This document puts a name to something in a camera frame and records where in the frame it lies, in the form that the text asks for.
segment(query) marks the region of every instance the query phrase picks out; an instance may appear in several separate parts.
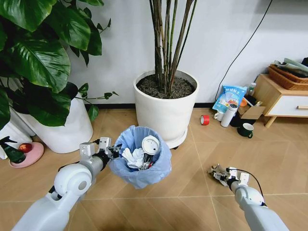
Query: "wooden cabinet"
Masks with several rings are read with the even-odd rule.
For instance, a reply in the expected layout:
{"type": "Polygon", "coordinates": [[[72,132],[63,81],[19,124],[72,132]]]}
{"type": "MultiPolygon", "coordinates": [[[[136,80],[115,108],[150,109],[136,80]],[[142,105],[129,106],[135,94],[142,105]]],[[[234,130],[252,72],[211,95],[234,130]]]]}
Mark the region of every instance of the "wooden cabinet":
{"type": "Polygon", "coordinates": [[[254,97],[265,106],[264,116],[270,116],[268,128],[278,116],[308,117],[308,90],[287,90],[270,79],[269,75],[258,76],[254,97]]]}

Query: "wicker basket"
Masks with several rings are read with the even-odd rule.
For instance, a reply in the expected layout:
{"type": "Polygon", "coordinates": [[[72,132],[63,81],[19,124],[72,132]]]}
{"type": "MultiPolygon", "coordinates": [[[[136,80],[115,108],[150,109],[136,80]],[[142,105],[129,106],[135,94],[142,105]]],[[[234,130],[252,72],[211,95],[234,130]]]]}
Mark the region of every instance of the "wicker basket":
{"type": "Polygon", "coordinates": [[[308,83],[308,78],[300,78],[300,77],[297,77],[293,74],[291,74],[290,72],[288,71],[284,71],[284,70],[281,70],[280,68],[278,68],[277,66],[275,65],[270,65],[270,67],[272,69],[274,69],[276,72],[282,74],[284,77],[287,77],[289,80],[295,82],[295,83],[308,83]]]}
{"type": "Polygon", "coordinates": [[[308,83],[296,83],[283,76],[271,66],[268,67],[269,77],[277,84],[288,90],[308,90],[308,83]]]}

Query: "white mug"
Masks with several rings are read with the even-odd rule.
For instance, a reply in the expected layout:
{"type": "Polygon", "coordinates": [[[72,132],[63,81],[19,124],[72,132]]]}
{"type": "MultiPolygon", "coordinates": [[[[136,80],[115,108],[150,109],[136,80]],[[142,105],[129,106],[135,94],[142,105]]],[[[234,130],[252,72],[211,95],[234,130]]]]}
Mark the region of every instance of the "white mug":
{"type": "Polygon", "coordinates": [[[225,114],[223,112],[217,111],[217,113],[214,114],[214,119],[221,121],[224,115],[225,114]]]}

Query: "drawer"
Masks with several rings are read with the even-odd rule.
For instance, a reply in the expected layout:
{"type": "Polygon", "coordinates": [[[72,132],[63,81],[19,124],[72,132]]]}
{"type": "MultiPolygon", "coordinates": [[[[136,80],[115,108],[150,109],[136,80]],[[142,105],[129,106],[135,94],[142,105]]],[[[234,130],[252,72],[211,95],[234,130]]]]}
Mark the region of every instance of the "drawer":
{"type": "Polygon", "coordinates": [[[267,116],[307,116],[308,117],[308,96],[283,95],[267,116]],[[298,109],[298,106],[306,106],[306,110],[298,109]]]}

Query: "soil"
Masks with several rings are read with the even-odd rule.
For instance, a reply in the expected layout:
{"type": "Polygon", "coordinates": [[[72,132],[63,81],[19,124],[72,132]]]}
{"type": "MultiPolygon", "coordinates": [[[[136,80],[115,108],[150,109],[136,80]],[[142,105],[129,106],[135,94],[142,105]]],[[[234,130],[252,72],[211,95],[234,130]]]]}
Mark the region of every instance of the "soil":
{"type": "Polygon", "coordinates": [[[159,99],[183,98],[185,96],[192,94],[195,90],[193,85],[191,85],[190,82],[188,82],[187,80],[175,77],[173,88],[171,91],[171,96],[169,96],[168,94],[165,94],[163,91],[162,92],[159,91],[158,84],[156,83],[155,80],[155,75],[150,75],[141,79],[137,83],[137,88],[141,90],[143,93],[159,99]]]}

